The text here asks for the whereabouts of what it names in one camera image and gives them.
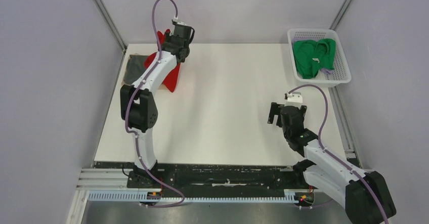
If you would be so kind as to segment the red t-shirt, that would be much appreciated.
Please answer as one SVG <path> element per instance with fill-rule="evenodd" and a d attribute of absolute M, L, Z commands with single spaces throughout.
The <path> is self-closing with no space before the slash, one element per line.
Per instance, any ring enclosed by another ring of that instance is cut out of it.
<path fill-rule="evenodd" d="M 171 30 L 167 29 L 164 33 L 161 31 L 157 31 L 157 36 L 159 38 L 159 41 L 161 45 L 163 45 L 166 36 L 170 34 Z M 144 61 L 144 67 L 147 69 L 155 59 L 157 53 L 152 53 L 148 56 L 148 58 Z M 176 90 L 178 79 L 179 79 L 179 72 L 180 72 L 180 65 L 178 64 L 164 79 L 162 84 L 171 92 L 173 93 Z"/>

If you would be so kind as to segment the white plastic basket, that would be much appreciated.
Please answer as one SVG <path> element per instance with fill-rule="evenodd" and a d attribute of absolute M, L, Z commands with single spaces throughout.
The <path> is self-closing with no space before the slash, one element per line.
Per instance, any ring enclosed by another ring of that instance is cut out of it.
<path fill-rule="evenodd" d="M 292 61 L 292 70 L 294 79 L 298 85 L 303 84 L 314 84 L 320 87 L 335 87 L 339 84 L 348 83 L 351 80 L 351 73 L 348 67 L 344 51 L 342 49 L 339 37 L 337 33 L 330 29 L 315 29 L 315 28 L 295 28 L 290 29 L 287 32 L 287 37 L 290 42 L 289 50 Z M 319 74 L 313 79 L 303 79 L 297 72 L 294 55 L 292 51 L 292 45 L 297 40 L 315 40 L 330 38 L 336 41 L 336 53 L 334 58 L 334 72 L 332 74 L 325 74 L 319 72 Z"/>

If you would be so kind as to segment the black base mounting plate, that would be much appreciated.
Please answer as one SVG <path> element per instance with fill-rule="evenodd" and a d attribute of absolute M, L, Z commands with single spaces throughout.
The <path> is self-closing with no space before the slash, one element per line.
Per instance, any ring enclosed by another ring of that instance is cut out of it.
<path fill-rule="evenodd" d="M 95 163 L 98 169 L 121 170 L 128 188 L 142 188 L 128 186 L 133 166 L 131 162 Z M 284 190 L 315 190 L 291 166 L 157 163 L 151 173 L 157 182 L 146 189 L 161 189 L 165 197 L 280 197 Z"/>

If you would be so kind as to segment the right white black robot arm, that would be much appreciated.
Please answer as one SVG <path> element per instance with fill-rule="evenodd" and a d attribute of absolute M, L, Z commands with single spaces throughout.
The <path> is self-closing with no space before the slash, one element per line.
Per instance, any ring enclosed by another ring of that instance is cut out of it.
<path fill-rule="evenodd" d="M 304 127 L 307 107 L 272 102 L 269 124 L 282 128 L 289 147 L 304 157 L 293 166 L 292 181 L 315 187 L 344 208 L 351 223 L 382 223 L 397 214 L 385 178 L 365 171 L 324 146 Z"/>

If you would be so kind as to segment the folded dark grey t-shirt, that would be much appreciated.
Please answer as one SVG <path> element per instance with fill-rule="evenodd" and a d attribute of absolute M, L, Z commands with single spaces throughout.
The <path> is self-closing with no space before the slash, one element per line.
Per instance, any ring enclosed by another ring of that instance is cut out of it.
<path fill-rule="evenodd" d="M 125 73 L 123 76 L 123 84 L 131 85 L 146 71 L 145 62 L 149 56 L 146 55 L 130 55 L 125 65 Z"/>

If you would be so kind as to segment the green t-shirt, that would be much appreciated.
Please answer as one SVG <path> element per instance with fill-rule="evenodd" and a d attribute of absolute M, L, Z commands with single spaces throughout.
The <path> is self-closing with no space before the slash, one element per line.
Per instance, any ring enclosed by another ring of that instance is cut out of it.
<path fill-rule="evenodd" d="M 336 41 L 325 38 L 315 40 L 297 40 L 292 45 L 297 72 L 303 79 L 313 79 L 319 72 L 332 74 L 334 72 L 334 58 Z"/>

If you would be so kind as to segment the aluminium frame rail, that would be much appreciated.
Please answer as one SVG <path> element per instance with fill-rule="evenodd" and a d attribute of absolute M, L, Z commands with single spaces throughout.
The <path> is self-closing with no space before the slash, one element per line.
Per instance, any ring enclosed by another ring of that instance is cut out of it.
<path fill-rule="evenodd" d="M 121 170 L 90 168 L 82 170 L 78 185 L 99 187 L 117 186 L 119 188 L 128 188 L 126 183 L 127 176 L 123 175 Z"/>

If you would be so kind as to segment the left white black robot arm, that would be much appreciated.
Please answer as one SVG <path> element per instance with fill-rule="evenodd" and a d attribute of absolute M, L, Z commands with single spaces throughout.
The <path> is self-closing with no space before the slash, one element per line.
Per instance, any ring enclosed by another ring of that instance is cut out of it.
<path fill-rule="evenodd" d="M 154 95 L 168 76 L 185 62 L 195 30 L 182 22 L 175 22 L 172 31 L 157 32 L 158 51 L 143 63 L 145 71 L 136 80 L 120 89 L 121 117 L 125 130 L 134 136 L 136 158 L 129 173 L 129 187 L 150 188 L 159 181 L 152 170 L 157 164 L 153 149 L 153 127 L 158 118 Z"/>

